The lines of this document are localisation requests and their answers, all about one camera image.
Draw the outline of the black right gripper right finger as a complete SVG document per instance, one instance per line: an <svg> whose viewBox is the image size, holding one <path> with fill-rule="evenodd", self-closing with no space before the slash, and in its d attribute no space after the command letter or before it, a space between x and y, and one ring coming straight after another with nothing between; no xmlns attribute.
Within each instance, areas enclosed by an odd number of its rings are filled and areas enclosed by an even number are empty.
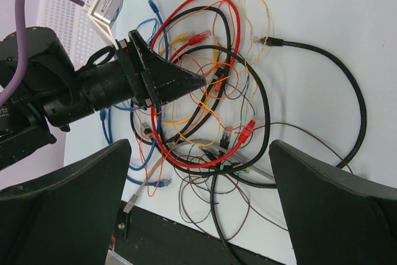
<svg viewBox="0 0 397 265"><path fill-rule="evenodd" d="M281 140L270 162L298 264L396 264L396 189Z"/></svg>

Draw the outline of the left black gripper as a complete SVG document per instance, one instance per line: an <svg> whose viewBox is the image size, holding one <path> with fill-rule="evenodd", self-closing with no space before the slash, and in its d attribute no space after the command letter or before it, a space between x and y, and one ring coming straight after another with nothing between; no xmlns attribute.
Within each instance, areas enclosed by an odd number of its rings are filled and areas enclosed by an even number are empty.
<svg viewBox="0 0 397 265"><path fill-rule="evenodd" d="M160 107L207 84L204 76L158 55L137 30L128 38L118 41L118 48L97 51L77 71L78 112L95 112L125 100L143 109Z"/></svg>

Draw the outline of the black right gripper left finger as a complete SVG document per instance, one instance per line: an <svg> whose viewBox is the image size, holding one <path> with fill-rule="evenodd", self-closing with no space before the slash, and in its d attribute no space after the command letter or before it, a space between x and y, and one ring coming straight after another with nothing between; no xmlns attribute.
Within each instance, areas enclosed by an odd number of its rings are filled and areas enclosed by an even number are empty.
<svg viewBox="0 0 397 265"><path fill-rule="evenodd" d="M130 157L120 140L1 190L1 264L104 264Z"/></svg>

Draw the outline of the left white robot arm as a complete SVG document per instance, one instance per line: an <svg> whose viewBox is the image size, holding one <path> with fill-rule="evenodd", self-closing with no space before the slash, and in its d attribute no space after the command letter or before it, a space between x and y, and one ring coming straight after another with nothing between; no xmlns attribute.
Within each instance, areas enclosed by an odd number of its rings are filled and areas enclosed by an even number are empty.
<svg viewBox="0 0 397 265"><path fill-rule="evenodd" d="M27 71L1 107L2 168L55 143L50 127L68 132L71 123L123 101L161 107L207 83L159 56L136 30L79 69L52 29L31 27L27 38Z"/></svg>

